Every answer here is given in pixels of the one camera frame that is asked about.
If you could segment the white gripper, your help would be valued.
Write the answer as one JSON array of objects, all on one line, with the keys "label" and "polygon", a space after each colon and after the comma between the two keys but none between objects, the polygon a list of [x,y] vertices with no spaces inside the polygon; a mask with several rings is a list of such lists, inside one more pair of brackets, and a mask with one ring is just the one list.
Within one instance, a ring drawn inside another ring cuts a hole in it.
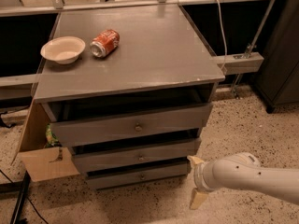
[{"label": "white gripper", "polygon": [[194,183],[196,189],[192,190],[190,209],[196,210],[199,206],[207,199],[208,194],[206,192],[212,192],[213,188],[211,188],[204,179],[204,169],[206,167],[206,162],[203,162],[197,156],[189,155],[187,159],[190,162],[192,168],[194,168]]}]

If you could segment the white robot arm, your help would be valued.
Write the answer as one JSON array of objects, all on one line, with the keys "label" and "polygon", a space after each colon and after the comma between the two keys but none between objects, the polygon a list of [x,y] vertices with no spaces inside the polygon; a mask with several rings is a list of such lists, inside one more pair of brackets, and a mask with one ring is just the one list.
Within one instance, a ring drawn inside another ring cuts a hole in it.
[{"label": "white robot arm", "polygon": [[193,169],[195,188],[190,208],[197,209],[210,192],[221,188],[252,190],[299,204],[299,170],[263,168],[258,159],[242,152],[214,161],[188,156]]}]

